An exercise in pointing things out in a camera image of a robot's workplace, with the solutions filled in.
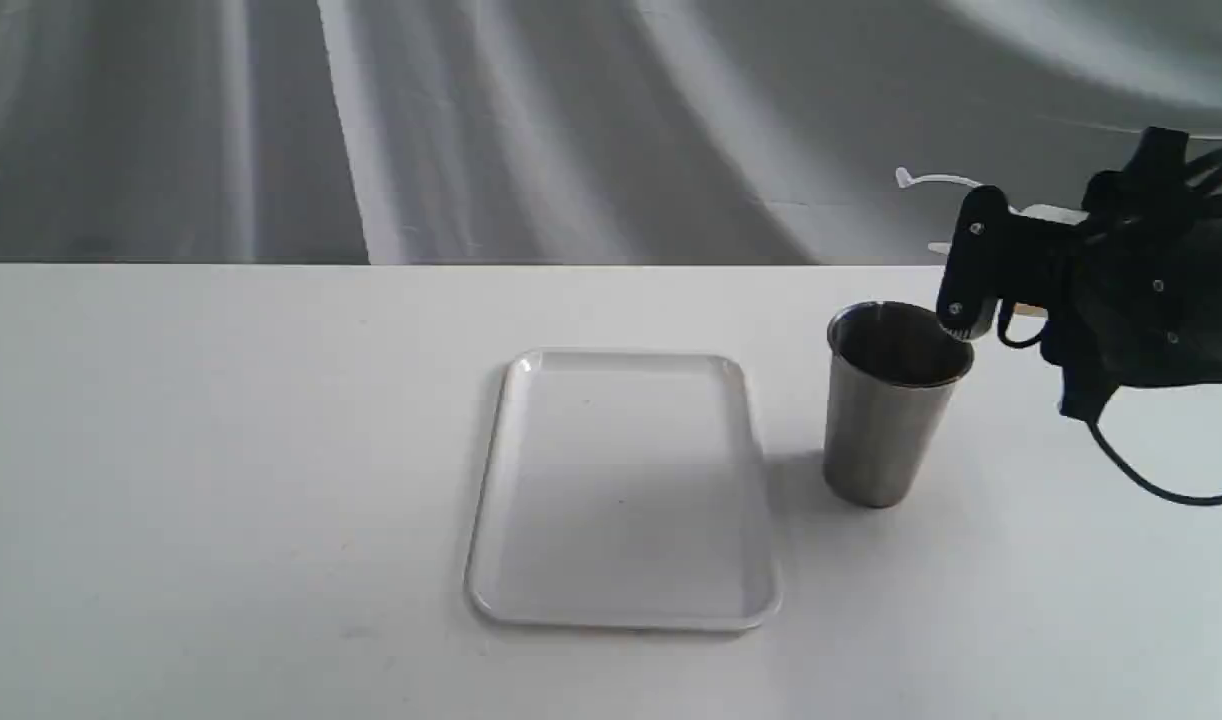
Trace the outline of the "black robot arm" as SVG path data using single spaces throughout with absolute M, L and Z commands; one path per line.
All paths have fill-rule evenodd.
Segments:
M 1222 147 L 1149 127 L 1096 174 L 1079 222 L 1022 218 L 990 185 L 967 193 L 935 313 L 951 337 L 1044 310 L 1036 345 L 1062 370 L 1059 413 L 1097 423 L 1119 388 L 1222 384 Z

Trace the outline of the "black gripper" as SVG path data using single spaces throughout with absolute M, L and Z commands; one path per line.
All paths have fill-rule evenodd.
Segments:
M 1222 384 L 1222 145 L 1196 158 L 1190 137 L 1149 128 L 1123 167 L 1096 174 L 1077 225 L 1012 215 L 986 185 L 962 200 L 936 297 L 945 332 L 990 332 L 1000 306 L 1000 243 L 1011 218 L 1011 306 L 1046 310 L 1031 337 L 1062 369 L 1059 414 L 1100 421 L 1117 388 Z

